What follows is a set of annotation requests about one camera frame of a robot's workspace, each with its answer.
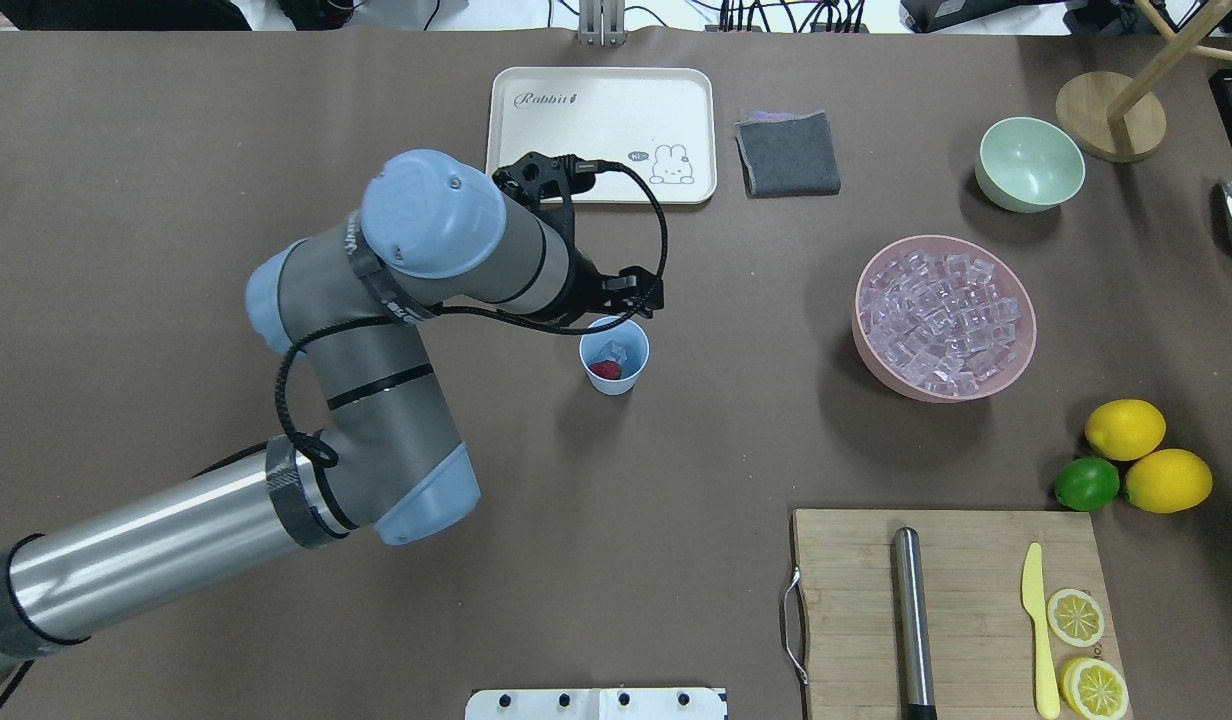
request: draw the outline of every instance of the raspberry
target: raspberry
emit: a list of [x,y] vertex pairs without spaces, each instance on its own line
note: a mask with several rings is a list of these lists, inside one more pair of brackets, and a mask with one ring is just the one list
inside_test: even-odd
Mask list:
[[602,360],[589,366],[589,372],[598,375],[604,381],[618,381],[621,370],[620,362],[615,360]]

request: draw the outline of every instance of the gray cloth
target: gray cloth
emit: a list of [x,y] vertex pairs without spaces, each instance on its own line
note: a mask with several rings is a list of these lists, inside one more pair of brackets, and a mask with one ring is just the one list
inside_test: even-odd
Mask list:
[[754,197],[837,195],[843,187],[825,110],[750,113],[736,123],[736,144]]

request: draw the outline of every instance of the metal muddler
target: metal muddler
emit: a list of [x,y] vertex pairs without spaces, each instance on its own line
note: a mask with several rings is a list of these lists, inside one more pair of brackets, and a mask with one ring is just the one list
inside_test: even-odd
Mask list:
[[923,600],[923,565],[918,556],[918,533],[901,528],[891,541],[896,570],[896,597],[901,605],[901,641],[904,646],[904,720],[936,720],[936,697],[931,693],[931,652],[926,642],[926,603]]

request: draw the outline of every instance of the white floor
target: white floor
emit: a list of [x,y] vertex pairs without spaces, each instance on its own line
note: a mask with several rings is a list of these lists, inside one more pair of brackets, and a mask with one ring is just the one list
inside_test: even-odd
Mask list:
[[[763,0],[775,4],[776,0]],[[862,0],[864,23],[871,32],[908,33],[901,23],[899,0]],[[685,30],[703,30],[706,23],[717,22],[719,0],[626,0],[625,27],[636,30],[655,26],[658,15],[671,27]],[[565,5],[577,7],[579,0],[565,0]],[[793,18],[802,23],[816,6],[814,0],[788,0]],[[245,15],[255,30],[292,30],[277,0],[235,0],[235,5]],[[360,9],[351,23],[382,23],[382,26],[419,30],[429,20],[437,6],[430,30],[511,30],[546,27],[549,9],[553,9],[554,27],[574,28],[578,18],[567,9],[562,0],[360,0]],[[1181,18],[1191,7],[1193,0],[1168,0],[1168,10],[1173,18]],[[636,9],[636,6],[650,10]],[[944,33],[971,35],[1069,35],[1062,20],[1064,4],[1026,5],[1004,10],[1000,14],[987,15],[984,18],[960,23],[940,31]],[[790,32],[788,15],[779,6],[768,7],[768,20],[772,31]],[[0,30],[16,30],[0,15]]]

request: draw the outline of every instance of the blue cup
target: blue cup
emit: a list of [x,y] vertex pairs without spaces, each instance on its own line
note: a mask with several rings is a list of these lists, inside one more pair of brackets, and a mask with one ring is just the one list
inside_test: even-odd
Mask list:
[[[599,318],[589,327],[606,325],[611,324],[620,318]],[[609,381],[607,378],[601,378],[589,369],[590,365],[607,360],[602,355],[602,348],[607,345],[609,342],[616,342],[616,345],[625,348],[625,362],[621,364],[621,377],[618,381]],[[594,388],[602,395],[621,395],[623,392],[630,392],[631,387],[634,387],[634,382],[638,382],[638,377],[643,374],[643,367],[647,366],[647,359],[652,355],[652,343],[647,340],[647,333],[643,328],[639,328],[638,323],[633,319],[625,321],[610,330],[601,333],[586,334],[586,337],[580,337],[580,365],[584,366],[585,374],[589,375],[589,382],[594,383]]]

